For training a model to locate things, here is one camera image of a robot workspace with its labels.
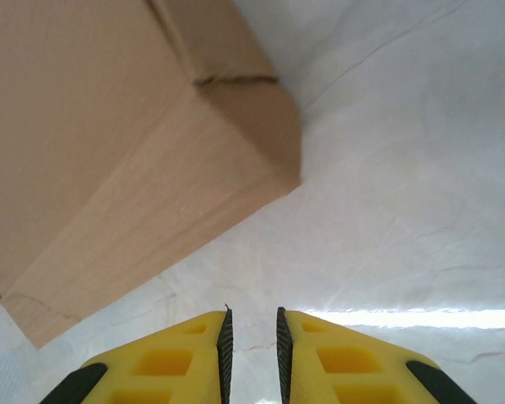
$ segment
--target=black rubber pad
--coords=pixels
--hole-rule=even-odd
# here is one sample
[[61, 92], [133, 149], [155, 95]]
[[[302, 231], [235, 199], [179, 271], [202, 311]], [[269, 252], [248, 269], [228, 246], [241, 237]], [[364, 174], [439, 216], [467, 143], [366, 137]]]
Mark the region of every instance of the black rubber pad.
[[217, 353], [219, 355], [219, 382], [221, 383], [221, 404], [230, 402], [230, 383], [232, 379], [232, 355], [234, 352], [234, 331], [232, 327], [232, 310], [226, 307], [226, 316], [222, 322]]
[[277, 310], [277, 360], [279, 361], [280, 395], [283, 404], [290, 402], [290, 384], [292, 381], [292, 353], [294, 340], [286, 316], [286, 309]]
[[71, 372], [41, 404], [81, 404], [106, 371], [106, 364], [90, 364]]
[[418, 360], [411, 360], [406, 363], [406, 366], [430, 394], [438, 400], [439, 404], [476, 404], [442, 370]]

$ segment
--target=yellow 3d printed part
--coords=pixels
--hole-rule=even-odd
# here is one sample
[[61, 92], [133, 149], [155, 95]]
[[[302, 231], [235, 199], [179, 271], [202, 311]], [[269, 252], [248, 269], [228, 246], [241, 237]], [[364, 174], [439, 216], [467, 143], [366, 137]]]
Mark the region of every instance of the yellow 3d printed part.
[[231, 310], [213, 311], [102, 353], [41, 404], [227, 404]]
[[282, 307], [277, 355], [284, 404], [475, 403], [419, 353]]

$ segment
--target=cardboard flap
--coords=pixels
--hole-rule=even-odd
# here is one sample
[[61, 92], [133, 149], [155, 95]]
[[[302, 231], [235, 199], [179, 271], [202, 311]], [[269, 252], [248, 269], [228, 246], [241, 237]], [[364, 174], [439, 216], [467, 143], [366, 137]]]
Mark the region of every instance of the cardboard flap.
[[276, 80], [231, 0], [151, 0], [151, 5], [193, 83]]

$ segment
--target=bright light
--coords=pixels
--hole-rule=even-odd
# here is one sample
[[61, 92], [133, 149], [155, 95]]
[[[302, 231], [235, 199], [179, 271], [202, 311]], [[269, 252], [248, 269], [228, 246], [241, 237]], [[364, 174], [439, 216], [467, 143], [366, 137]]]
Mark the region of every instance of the bright light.
[[357, 310], [357, 311], [306, 311], [329, 322], [344, 326], [373, 327], [437, 327], [437, 328], [505, 328], [505, 310], [467, 311], [440, 309], [427, 311], [412, 309]]

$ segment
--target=brown cardboard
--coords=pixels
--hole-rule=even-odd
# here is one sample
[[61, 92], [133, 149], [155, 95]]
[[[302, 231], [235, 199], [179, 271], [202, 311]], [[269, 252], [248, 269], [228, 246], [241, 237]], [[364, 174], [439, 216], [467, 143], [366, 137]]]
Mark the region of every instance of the brown cardboard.
[[230, 0], [0, 0], [0, 301], [34, 344], [299, 184], [274, 79]]

